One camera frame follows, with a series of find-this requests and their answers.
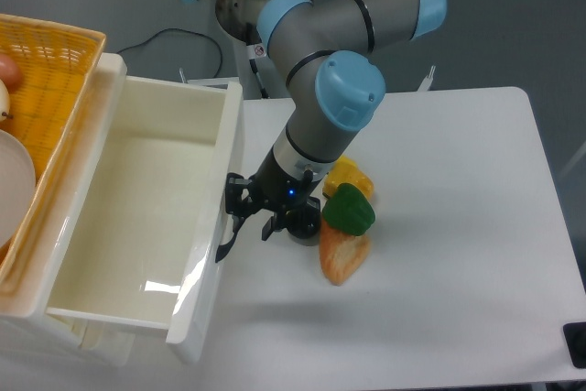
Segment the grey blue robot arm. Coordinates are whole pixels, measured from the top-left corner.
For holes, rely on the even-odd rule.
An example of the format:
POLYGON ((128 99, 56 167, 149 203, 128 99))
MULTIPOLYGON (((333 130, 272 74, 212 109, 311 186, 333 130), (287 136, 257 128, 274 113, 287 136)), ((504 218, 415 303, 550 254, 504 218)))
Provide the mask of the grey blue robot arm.
POLYGON ((229 174, 225 210, 239 231, 252 215, 270 218, 262 235, 287 230, 300 239, 320 229, 314 189, 385 96, 376 49, 438 29, 447 0, 252 0, 252 21, 295 109, 255 174, 229 174))

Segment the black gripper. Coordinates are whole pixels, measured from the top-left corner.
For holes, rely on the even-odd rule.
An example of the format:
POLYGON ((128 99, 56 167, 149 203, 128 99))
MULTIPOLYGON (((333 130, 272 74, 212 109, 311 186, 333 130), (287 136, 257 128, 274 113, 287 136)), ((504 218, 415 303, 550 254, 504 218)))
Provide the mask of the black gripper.
POLYGON ((224 188, 225 210, 233 216, 234 244, 244 222, 257 213, 258 203, 273 212, 263 226, 261 239, 286 229, 291 235, 307 240, 320 231, 321 204, 311 193, 320 183, 320 163, 307 161, 297 152, 277 159, 270 150, 257 172, 250 178, 230 172, 224 188))

